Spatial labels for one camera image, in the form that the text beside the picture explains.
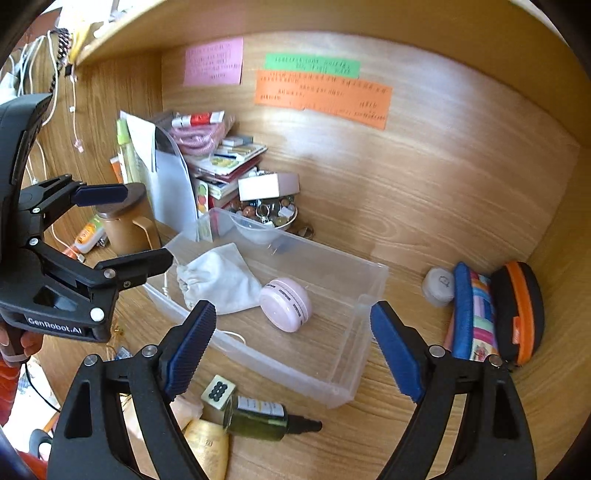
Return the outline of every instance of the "orange sticky note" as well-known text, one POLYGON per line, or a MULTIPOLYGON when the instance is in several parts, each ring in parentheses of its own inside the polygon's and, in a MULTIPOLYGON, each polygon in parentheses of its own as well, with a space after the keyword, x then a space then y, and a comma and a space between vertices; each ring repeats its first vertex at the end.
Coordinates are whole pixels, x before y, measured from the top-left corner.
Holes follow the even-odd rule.
POLYGON ((311 109, 384 130, 392 87, 321 73, 259 70, 255 104, 311 109))

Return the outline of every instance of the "brown mug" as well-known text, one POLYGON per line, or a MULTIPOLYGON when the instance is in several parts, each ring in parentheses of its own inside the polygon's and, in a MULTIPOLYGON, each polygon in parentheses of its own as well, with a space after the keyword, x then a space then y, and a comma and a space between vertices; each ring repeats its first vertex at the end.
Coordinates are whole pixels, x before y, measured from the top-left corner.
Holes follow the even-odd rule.
POLYGON ((162 243, 145 185, 128 183, 126 187, 125 201, 95 207, 111 247, 118 256, 160 248, 162 243))

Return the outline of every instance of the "wooden desk surface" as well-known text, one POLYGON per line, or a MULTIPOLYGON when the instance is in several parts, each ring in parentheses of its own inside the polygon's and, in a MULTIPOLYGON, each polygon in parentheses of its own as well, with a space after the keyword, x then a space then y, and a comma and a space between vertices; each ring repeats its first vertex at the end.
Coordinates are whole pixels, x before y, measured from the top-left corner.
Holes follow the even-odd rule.
MULTIPOLYGON (((109 255, 114 256, 108 249, 95 251, 89 255, 89 264, 109 255)), ((422 297, 420 284, 419 275, 391 269, 385 298, 404 322, 417 327, 428 343, 442 342, 450 310, 431 307, 422 297)), ((132 353, 148 343, 158 343, 173 326, 158 312, 142 287, 121 294, 114 321, 123 329, 121 345, 132 353)), ((66 398, 80 363, 93 352, 106 358, 103 345, 46 336, 38 358, 60 402, 66 398)), ((286 437, 279 443, 232 439, 227 480, 373 480, 394 451, 414 410, 414 404, 398 392, 375 343, 355 400, 334 410, 265 379, 213 348, 207 350, 186 397, 198 399, 215 374, 235 382, 244 395, 284 403, 290 413, 324 424, 319 434, 286 437)), ((462 407, 463 399, 458 398, 432 474, 445 469, 462 407)), ((149 466, 142 468, 151 472, 149 466)))

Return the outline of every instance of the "white drawstring pouch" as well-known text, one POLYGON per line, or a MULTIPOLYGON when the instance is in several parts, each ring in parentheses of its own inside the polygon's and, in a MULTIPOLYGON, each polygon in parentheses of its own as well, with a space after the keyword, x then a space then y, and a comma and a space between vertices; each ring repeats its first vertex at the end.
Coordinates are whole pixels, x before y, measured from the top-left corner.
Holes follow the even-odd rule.
POLYGON ((179 265, 177 279, 189 310, 199 300, 210 301, 218 315, 260 305, 261 283, 249 270, 236 244, 212 248, 191 263, 179 265))

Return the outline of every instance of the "pink round container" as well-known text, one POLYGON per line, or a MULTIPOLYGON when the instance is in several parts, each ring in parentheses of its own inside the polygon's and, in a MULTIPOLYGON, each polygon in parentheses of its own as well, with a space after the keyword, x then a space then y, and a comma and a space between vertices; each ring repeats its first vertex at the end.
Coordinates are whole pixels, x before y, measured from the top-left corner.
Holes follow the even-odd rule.
POLYGON ((289 333, 297 332, 312 316, 306 290, 290 278, 276 278, 262 288, 261 308, 273 325, 289 333))

